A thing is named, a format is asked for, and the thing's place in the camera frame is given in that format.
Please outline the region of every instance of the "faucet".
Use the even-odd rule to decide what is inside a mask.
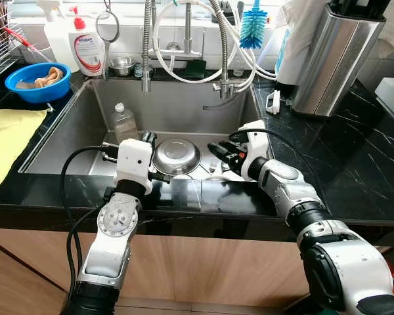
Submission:
[[[223,20],[223,13],[219,2],[217,0],[210,0],[210,4],[213,7],[221,32],[221,44],[222,44],[222,73],[220,79],[220,85],[213,84],[213,89],[219,91],[220,98],[226,99],[233,94],[233,85],[229,84],[228,79],[228,43],[227,43],[227,29],[225,21]],[[202,52],[195,52],[191,49],[192,38],[191,38],[191,2],[186,4],[185,9],[185,39],[184,39],[184,50],[172,50],[170,48],[160,52],[165,53],[166,56],[174,54],[177,57],[176,60],[192,60],[195,58],[203,58],[204,50],[204,33],[203,33],[203,48]],[[152,24],[154,26],[156,21],[156,5],[155,0],[145,0],[144,2],[144,26],[143,26],[143,42],[142,42],[142,59],[143,59],[143,76],[142,76],[142,91],[145,93],[150,92],[150,76],[149,76],[149,58],[156,59],[156,55],[150,54],[149,40],[150,40],[150,19],[152,17]]]

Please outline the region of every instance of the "blue bowl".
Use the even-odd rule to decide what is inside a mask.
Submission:
[[[46,77],[51,67],[56,67],[63,71],[63,77],[60,81],[37,89],[18,89],[16,84],[23,81],[33,83],[38,77]],[[43,64],[32,64],[23,67],[6,78],[5,85],[12,92],[17,93],[23,100],[29,103],[39,104],[47,103],[63,97],[70,90],[70,68],[65,64],[46,62]]]

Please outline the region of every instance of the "soap bottle label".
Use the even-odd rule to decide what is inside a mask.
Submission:
[[[90,72],[99,72],[102,66],[99,51],[90,34],[79,36],[74,41],[74,50],[77,59]]]

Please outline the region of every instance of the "red pump cap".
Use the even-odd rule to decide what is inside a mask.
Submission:
[[[74,27],[75,27],[77,30],[82,30],[83,28],[86,28],[86,23],[85,23],[85,21],[83,21],[83,19],[80,18],[80,17],[77,15],[77,7],[72,7],[72,8],[70,8],[69,10],[70,10],[70,11],[73,11],[74,14],[75,14],[75,16],[76,16],[76,17],[74,18],[74,21],[73,21]]]

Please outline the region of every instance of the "blue brush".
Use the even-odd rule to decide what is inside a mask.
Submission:
[[[260,10],[260,0],[255,0],[252,10],[244,12],[242,17],[244,21],[241,28],[240,47],[247,49],[261,48],[267,22],[267,12]]]

